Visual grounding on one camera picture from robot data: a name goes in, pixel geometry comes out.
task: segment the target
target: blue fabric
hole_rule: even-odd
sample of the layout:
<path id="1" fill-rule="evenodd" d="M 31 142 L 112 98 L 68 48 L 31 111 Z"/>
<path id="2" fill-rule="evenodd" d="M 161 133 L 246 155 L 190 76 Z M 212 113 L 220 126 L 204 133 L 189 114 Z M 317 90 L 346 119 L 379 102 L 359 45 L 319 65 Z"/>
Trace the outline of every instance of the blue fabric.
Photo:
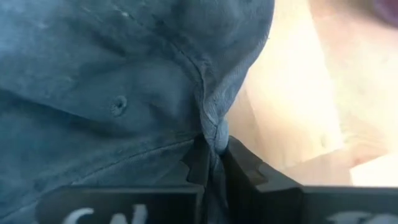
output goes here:
<path id="1" fill-rule="evenodd" d="M 40 196 L 59 186 L 155 184 L 200 133 L 222 192 L 224 116 L 273 8 L 273 0 L 1 0 L 0 223 L 34 223 Z"/>

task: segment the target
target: wooden surface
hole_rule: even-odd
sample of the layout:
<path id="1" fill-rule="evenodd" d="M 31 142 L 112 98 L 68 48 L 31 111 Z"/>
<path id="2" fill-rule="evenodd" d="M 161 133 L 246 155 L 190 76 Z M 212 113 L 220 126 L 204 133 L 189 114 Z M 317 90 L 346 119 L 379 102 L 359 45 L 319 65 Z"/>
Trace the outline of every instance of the wooden surface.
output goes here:
<path id="1" fill-rule="evenodd" d="M 303 184 L 367 185 L 366 170 L 368 182 L 384 185 L 383 175 L 398 186 L 398 30 L 366 0 L 276 0 L 228 121 L 233 136 Z M 390 166 L 375 165 L 380 158 Z"/>

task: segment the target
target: purple object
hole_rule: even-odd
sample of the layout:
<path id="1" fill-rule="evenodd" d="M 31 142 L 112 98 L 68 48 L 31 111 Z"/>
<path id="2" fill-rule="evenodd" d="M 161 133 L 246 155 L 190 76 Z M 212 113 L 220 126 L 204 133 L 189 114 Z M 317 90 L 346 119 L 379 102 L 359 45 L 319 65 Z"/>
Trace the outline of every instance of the purple object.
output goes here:
<path id="1" fill-rule="evenodd" d="M 398 27 L 398 0 L 374 0 L 374 7 L 384 20 Z"/>

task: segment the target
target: cap eyelet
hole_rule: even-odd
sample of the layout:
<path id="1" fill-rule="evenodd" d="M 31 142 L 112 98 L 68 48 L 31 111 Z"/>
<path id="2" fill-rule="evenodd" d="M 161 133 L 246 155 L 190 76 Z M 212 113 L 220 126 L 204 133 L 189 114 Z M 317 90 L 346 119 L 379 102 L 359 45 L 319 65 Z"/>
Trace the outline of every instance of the cap eyelet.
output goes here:
<path id="1" fill-rule="evenodd" d="M 121 116 L 127 108 L 127 98 L 125 96 L 117 96 L 112 102 L 111 113 L 113 116 Z"/>

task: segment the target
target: wood grain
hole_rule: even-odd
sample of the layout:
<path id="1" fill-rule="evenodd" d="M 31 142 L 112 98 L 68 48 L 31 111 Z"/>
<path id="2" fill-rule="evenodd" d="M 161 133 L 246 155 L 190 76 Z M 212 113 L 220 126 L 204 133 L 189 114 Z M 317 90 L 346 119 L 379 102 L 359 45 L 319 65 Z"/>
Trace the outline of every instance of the wood grain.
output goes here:
<path id="1" fill-rule="evenodd" d="M 352 170 L 398 150 L 397 96 L 398 30 L 369 1 L 278 0 L 228 120 L 232 135 L 303 184 L 364 185 Z"/>

